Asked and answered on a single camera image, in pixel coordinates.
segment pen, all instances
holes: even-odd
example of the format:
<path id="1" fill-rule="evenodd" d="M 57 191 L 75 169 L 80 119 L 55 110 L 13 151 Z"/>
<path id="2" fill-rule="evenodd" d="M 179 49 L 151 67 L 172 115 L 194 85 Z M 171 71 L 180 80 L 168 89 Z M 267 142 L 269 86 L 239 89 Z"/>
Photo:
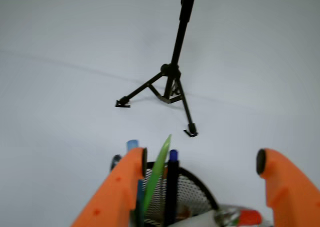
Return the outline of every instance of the pen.
<path id="1" fill-rule="evenodd" d="M 167 169 L 168 173 L 166 177 L 166 195 L 163 224 L 163 226 L 165 227 L 174 224 L 177 215 L 179 161 L 178 151 L 176 151 L 175 149 L 170 151 Z"/>

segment mesh pen holder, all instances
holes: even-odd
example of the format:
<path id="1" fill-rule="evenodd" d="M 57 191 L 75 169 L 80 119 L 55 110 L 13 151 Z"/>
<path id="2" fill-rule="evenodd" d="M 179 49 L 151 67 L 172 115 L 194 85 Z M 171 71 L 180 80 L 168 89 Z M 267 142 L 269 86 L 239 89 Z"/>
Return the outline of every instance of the mesh pen holder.
<path id="1" fill-rule="evenodd" d="M 143 190 L 151 176 L 153 166 L 154 162 L 147 163 Z M 167 179 L 160 177 L 148 210 L 144 215 L 144 227 L 162 226 L 166 204 L 166 186 Z M 192 216 L 218 209 L 217 202 L 207 187 L 196 176 L 182 167 L 179 168 L 177 206 L 187 207 L 191 211 Z"/>

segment black rubber pad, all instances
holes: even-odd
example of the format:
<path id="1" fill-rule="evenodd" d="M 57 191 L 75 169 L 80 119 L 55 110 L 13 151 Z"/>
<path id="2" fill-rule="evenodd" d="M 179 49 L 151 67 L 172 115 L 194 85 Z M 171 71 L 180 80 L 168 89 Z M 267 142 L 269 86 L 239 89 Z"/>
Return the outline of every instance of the black rubber pad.
<path id="1" fill-rule="evenodd" d="M 256 172 L 258 175 L 261 175 L 265 171 L 266 161 L 266 151 L 264 149 L 260 149 L 256 156 Z"/>

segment black tripod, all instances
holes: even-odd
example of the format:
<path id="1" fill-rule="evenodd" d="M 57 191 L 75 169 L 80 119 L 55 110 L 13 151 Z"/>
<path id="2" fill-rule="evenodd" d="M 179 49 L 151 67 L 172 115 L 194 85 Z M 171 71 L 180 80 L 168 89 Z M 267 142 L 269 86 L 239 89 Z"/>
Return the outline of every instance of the black tripod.
<path id="1" fill-rule="evenodd" d="M 135 91 L 130 93 L 127 96 L 122 97 L 120 100 L 116 101 L 115 107 L 123 107 L 129 108 L 130 105 L 129 100 L 143 91 L 145 88 L 149 87 L 149 89 L 163 102 L 167 104 L 171 104 L 177 101 L 182 101 L 185 109 L 186 117 L 188 119 L 188 128 L 189 131 L 184 130 L 190 137 L 195 137 L 198 135 L 196 125 L 192 122 L 190 111 L 188 108 L 187 100 L 182 88 L 182 84 L 180 82 L 181 72 L 179 71 L 178 61 L 180 57 L 180 52 L 182 48 L 182 44 L 184 42 L 184 37 L 187 29 L 187 24 L 190 20 L 192 7 L 194 5 L 195 0 L 181 0 L 181 12 L 180 12 L 180 24 L 178 28 L 178 33 L 176 35 L 172 60 L 170 64 L 164 64 L 161 67 L 160 73 L 156 76 L 148 80 L 146 83 L 141 85 Z M 155 81 L 160 79 L 162 76 L 168 77 L 165 85 L 165 90 L 163 96 L 159 94 L 159 92 L 152 85 Z"/>

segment white backdrop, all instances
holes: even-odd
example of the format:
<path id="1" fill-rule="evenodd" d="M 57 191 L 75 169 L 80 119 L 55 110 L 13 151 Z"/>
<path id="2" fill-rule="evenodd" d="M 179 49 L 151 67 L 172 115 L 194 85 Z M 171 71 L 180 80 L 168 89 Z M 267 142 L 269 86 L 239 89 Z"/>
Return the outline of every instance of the white backdrop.
<path id="1" fill-rule="evenodd" d="M 195 0 L 179 65 L 196 138 L 182 103 L 149 90 L 114 108 L 171 60 L 180 7 L 0 0 L 1 226 L 70 225 L 127 140 L 152 161 L 170 133 L 219 202 L 272 219 L 255 173 L 266 147 L 320 187 L 320 1 Z"/>

